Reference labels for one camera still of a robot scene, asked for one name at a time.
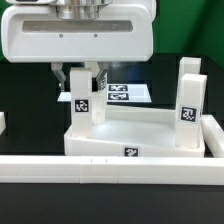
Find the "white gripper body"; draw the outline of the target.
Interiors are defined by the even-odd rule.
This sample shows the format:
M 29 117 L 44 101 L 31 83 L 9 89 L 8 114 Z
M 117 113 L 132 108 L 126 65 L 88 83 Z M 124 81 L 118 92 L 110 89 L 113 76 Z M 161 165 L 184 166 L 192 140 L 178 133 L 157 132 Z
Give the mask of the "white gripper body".
M 135 62 L 153 54 L 156 0 L 6 0 L 10 62 Z

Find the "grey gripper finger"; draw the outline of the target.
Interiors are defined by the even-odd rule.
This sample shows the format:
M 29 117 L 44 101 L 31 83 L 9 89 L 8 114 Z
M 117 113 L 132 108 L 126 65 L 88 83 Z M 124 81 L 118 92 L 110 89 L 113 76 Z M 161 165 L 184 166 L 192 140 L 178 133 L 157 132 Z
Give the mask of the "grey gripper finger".
M 57 80 L 62 92 L 68 90 L 70 65 L 68 63 L 54 62 L 51 64 L 51 70 Z

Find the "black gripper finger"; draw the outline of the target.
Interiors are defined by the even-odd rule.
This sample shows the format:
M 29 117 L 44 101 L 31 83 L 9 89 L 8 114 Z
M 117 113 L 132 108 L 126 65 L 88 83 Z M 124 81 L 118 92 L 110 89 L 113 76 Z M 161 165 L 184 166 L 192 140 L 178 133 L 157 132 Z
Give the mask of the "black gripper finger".
M 109 64 L 106 62 L 96 62 L 92 67 L 92 91 L 99 92 L 105 89 L 107 85 L 107 72 Z

